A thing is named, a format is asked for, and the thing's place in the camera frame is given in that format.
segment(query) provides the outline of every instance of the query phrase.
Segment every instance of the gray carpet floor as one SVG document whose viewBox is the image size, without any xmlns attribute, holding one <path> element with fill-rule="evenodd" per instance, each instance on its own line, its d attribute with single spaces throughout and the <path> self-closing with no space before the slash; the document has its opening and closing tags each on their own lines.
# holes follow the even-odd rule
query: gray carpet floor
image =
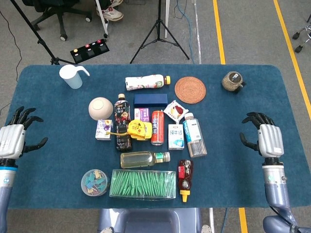
<svg viewBox="0 0 311 233">
<path fill-rule="evenodd" d="M 186 0 L 179 0 L 180 8 L 184 8 Z M 30 20 L 40 16 L 34 8 L 26 7 L 21 0 L 17 1 Z M 189 48 L 189 26 L 183 19 L 173 16 L 176 0 L 171 0 L 169 28 L 187 54 Z M 311 13 L 308 0 L 279 0 L 279 5 L 287 26 L 290 38 L 300 28 L 306 26 L 306 20 Z M 202 63 L 219 64 L 220 56 L 215 28 L 212 0 L 197 0 L 198 25 L 201 44 Z M 67 42 L 59 39 L 57 17 L 53 16 L 39 24 L 39 34 L 46 41 L 54 54 L 66 60 L 72 60 L 69 51 L 86 43 L 103 37 L 100 19 L 96 16 L 93 0 L 83 0 L 76 5 L 78 9 L 91 10 L 93 21 L 87 23 L 84 17 L 64 15 L 65 28 L 68 35 Z M 271 0 L 218 0 L 219 16 L 223 34 L 225 58 L 227 64 L 272 64 L 282 73 L 294 117 L 299 129 L 300 137 L 311 165 L 311 123 L 300 91 L 292 60 L 278 20 L 276 9 Z M 31 64 L 48 64 L 50 57 L 37 38 L 30 31 L 26 23 L 8 0 L 0 1 L 0 10 L 8 19 L 12 33 L 21 49 L 22 61 L 17 68 L 18 74 L 23 68 Z M 109 23 L 109 38 L 107 44 L 110 52 L 95 57 L 83 64 L 126 64 L 129 63 L 137 48 L 157 18 L 157 0 L 129 0 L 123 3 L 119 10 L 124 13 L 120 22 Z M 192 56 L 195 63 L 199 62 L 198 46 L 195 28 L 195 13 L 193 2 L 188 0 L 187 11 L 191 21 Z M 7 23 L 0 17 L 0 107 L 10 103 L 16 86 L 16 65 L 19 52 L 14 45 L 13 38 L 8 31 Z M 293 48 L 298 46 L 307 36 L 305 33 L 294 41 Z M 304 46 L 302 52 L 296 54 L 300 72 L 309 96 L 311 96 L 311 43 Z M 136 64 L 191 64 L 179 48 L 167 43 L 157 42 L 143 49 L 136 57 Z M 4 108 L 0 116 L 0 125 L 4 124 L 8 107 Z M 301 225 L 310 225 L 311 208 L 294 208 L 293 212 Z M 214 209 L 215 230 L 220 232 L 225 209 Z M 272 214 L 269 209 L 247 208 L 246 218 L 248 231 L 262 233 L 262 219 Z M 94 233 L 97 230 L 98 210 L 10 210 L 8 213 L 9 233 Z M 208 224 L 208 211 L 202 209 L 203 223 Z M 241 232 L 239 211 L 229 208 L 225 233 Z"/>
</svg>

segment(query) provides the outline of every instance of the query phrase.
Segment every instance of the round woven coaster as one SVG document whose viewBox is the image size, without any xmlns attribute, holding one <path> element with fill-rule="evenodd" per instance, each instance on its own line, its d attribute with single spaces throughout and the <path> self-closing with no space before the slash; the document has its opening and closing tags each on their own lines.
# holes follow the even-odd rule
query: round woven coaster
<svg viewBox="0 0 311 233">
<path fill-rule="evenodd" d="M 184 77 L 175 85 L 177 97 L 185 103 L 198 103 L 204 99 L 206 88 L 204 83 L 196 77 Z"/>
</svg>

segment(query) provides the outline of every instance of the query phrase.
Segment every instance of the yellow floor line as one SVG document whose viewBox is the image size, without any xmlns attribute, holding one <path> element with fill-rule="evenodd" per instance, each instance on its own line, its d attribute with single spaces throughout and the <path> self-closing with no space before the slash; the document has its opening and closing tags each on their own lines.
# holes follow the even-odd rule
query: yellow floor line
<svg viewBox="0 0 311 233">
<path fill-rule="evenodd" d="M 274 5 L 276 7 L 277 16 L 278 16 L 278 19 L 280 21 L 280 24 L 281 24 L 281 27 L 282 27 L 282 30 L 283 30 L 283 33 L 284 33 L 285 41 L 286 41 L 286 44 L 287 44 L 288 51 L 290 52 L 290 55 L 291 55 L 293 66 L 295 68 L 295 72 L 296 72 L 296 76 L 297 76 L 298 83 L 299 83 L 299 86 L 300 86 L 300 90 L 301 90 L 303 99 L 305 101 L 305 105 L 306 105 L 307 111 L 309 113 L 309 118 L 311 120 L 311 104 L 310 104 L 310 100 L 309 100 L 309 97 L 308 97 L 308 93 L 306 91 L 305 84 L 303 82 L 303 79 L 302 79 L 302 76 L 301 76 L 301 73 L 300 73 L 300 69 L 299 69 L 299 66 L 298 66 L 298 62 L 296 60 L 295 52 L 293 50 L 290 37 L 288 36 L 288 32 L 287 32 L 287 29 L 286 29 L 286 26 L 285 26 L 285 22 L 284 22 L 284 19 L 283 19 L 281 10 L 280 10 L 280 6 L 279 6 L 277 0 L 273 0 L 273 2 L 274 2 Z"/>
<path fill-rule="evenodd" d="M 224 52 L 224 46 L 223 46 L 222 30 L 220 28 L 217 0 L 213 0 L 213 6 L 214 6 L 214 15 L 215 15 L 220 63 L 222 65 L 225 65 L 225 52 Z M 241 233 L 247 233 L 247 222 L 246 222 L 246 215 L 245 215 L 244 208 L 239 208 L 239 215 L 240 215 Z"/>
</svg>

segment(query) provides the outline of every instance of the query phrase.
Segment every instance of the robotic hand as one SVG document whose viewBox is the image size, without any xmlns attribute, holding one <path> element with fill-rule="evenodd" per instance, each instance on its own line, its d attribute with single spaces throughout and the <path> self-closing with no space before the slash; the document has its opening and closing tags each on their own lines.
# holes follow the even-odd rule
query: robotic hand
<svg viewBox="0 0 311 233">
<path fill-rule="evenodd" d="M 9 124 L 0 129 L 0 233 L 7 231 L 6 213 L 17 171 L 15 161 L 23 153 L 40 149 L 48 141 L 48 138 L 45 137 L 37 145 L 25 145 L 25 134 L 28 127 L 33 121 L 43 122 L 43 120 L 37 116 L 27 118 L 29 113 L 35 111 L 35 108 L 26 109 L 21 114 L 23 110 L 23 106 L 18 108 Z"/>
<path fill-rule="evenodd" d="M 242 143 L 258 151 L 265 159 L 262 164 L 265 193 L 268 204 L 277 216 L 267 216 L 263 220 L 263 228 L 266 233 L 311 233 L 311 228 L 297 226 L 287 191 L 283 163 L 279 157 L 284 154 L 282 134 L 273 120 L 263 113 L 251 112 L 247 114 L 242 123 L 251 121 L 258 130 L 257 144 L 248 142 L 243 133 L 240 133 Z"/>
</svg>

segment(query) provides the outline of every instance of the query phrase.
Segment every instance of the black tripod stand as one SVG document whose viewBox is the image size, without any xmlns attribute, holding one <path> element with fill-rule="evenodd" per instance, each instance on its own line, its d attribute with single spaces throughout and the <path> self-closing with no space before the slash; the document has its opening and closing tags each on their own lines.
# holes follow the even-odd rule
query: black tripod stand
<svg viewBox="0 0 311 233">
<path fill-rule="evenodd" d="M 160 26 L 161 24 L 163 25 L 163 27 L 167 30 L 167 32 L 170 34 L 170 36 L 173 38 L 173 40 L 175 41 L 175 43 L 167 41 L 167 40 L 163 40 L 160 38 Z M 157 32 L 157 38 L 147 44 L 145 44 L 146 40 L 148 39 L 148 37 L 150 36 L 151 32 L 154 30 L 154 28 L 156 27 L 156 32 Z M 188 55 L 186 54 L 186 52 L 183 50 L 183 48 L 180 46 L 180 44 L 178 43 L 178 41 L 175 39 L 175 37 L 173 36 L 173 34 L 170 32 L 170 30 L 165 26 L 165 24 L 163 23 L 163 20 L 161 20 L 161 0 L 159 0 L 159 6 L 158 6 L 158 17 L 157 20 L 155 21 L 155 24 L 153 25 L 153 27 L 151 28 L 151 30 L 149 31 L 148 35 L 146 36 L 146 38 L 144 39 L 144 41 L 142 42 L 141 46 L 139 47 L 139 49 L 137 50 L 137 52 L 135 53 L 134 57 L 132 58 L 130 64 L 134 61 L 135 57 L 137 56 L 138 52 L 143 49 L 144 47 L 146 47 L 147 45 L 150 45 L 152 43 L 155 43 L 157 41 L 161 41 L 161 42 L 166 42 L 166 43 L 170 43 L 172 45 L 175 45 L 177 47 L 179 47 L 182 52 L 184 53 L 184 55 L 187 57 L 187 59 L 189 60 Z"/>
<path fill-rule="evenodd" d="M 61 62 L 66 62 L 69 64 L 75 64 L 73 62 L 69 62 L 63 59 L 60 59 L 58 57 L 55 57 L 54 54 L 52 53 L 52 51 L 49 49 L 49 47 L 47 46 L 47 44 L 45 43 L 45 41 L 40 37 L 40 35 L 36 32 L 35 28 L 33 27 L 33 25 L 31 24 L 31 22 L 29 21 L 29 19 L 25 16 L 24 12 L 20 9 L 20 7 L 18 6 L 18 4 L 15 2 L 15 0 L 11 0 L 11 3 L 15 6 L 15 8 L 17 9 L 17 11 L 20 13 L 20 15 L 23 17 L 23 19 L 26 21 L 26 23 L 28 24 L 28 26 L 31 28 L 31 30 L 33 31 L 33 33 L 36 35 L 36 37 L 38 38 L 38 44 L 41 44 L 45 50 L 48 52 L 48 54 L 51 56 L 51 64 L 52 65 L 59 65 L 59 61 Z"/>
</svg>

